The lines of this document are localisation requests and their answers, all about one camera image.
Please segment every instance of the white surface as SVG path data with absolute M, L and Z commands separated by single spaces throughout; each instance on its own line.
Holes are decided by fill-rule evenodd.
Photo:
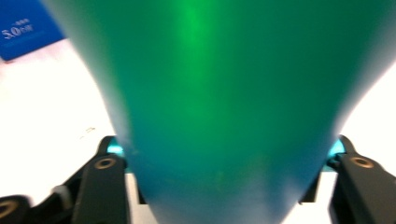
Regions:
M 108 134 L 99 92 L 67 40 L 0 63 L 0 197 L 40 203 Z
M 152 215 L 151 210 L 147 204 L 140 204 L 138 200 L 138 193 L 136 187 L 136 180 L 133 174 L 125 175 L 126 188 L 128 193 L 128 201 L 130 214 L 132 214 L 131 221 L 134 224 L 157 224 L 157 220 Z
M 394 175 L 395 96 L 396 68 L 375 84 L 342 131 L 360 154 Z M 33 204 L 40 203 L 109 134 L 114 131 L 100 94 L 67 40 L 0 63 L 0 197 L 27 194 Z M 334 179 L 335 173 L 326 173 L 318 201 L 296 204 L 284 223 L 330 223 L 327 206 Z M 137 224 L 155 223 L 146 205 L 134 209 L 140 214 L 135 214 Z

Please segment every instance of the blue card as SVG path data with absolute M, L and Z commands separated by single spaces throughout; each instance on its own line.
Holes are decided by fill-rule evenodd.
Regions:
M 39 0 L 2 0 L 0 57 L 9 61 L 64 38 Z

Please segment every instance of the metal screw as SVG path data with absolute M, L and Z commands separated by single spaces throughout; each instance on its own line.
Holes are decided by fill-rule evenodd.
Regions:
M 116 164 L 116 160 L 114 159 L 102 159 L 95 163 L 95 168 L 98 170 L 103 170 L 113 166 L 114 164 Z
M 374 167 L 372 162 L 370 162 L 364 158 L 352 157 L 350 160 L 353 161 L 353 163 L 355 163 L 356 165 L 359 165 L 364 168 L 373 168 Z
M 18 202 L 14 200 L 7 200 L 0 203 L 0 218 L 11 214 L 18 207 Z

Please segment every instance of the teal light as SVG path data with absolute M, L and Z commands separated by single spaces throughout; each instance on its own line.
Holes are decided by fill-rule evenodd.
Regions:
M 123 149 L 115 138 L 111 140 L 110 145 L 107 148 L 107 152 L 114 153 L 120 157 L 124 157 Z
M 346 153 L 343 143 L 340 140 L 337 140 L 327 155 L 328 159 L 334 158 L 338 153 Z

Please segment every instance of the green translucent material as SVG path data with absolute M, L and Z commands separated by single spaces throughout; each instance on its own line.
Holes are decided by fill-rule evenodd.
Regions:
M 44 2 L 160 223 L 278 223 L 394 58 L 393 0 Z

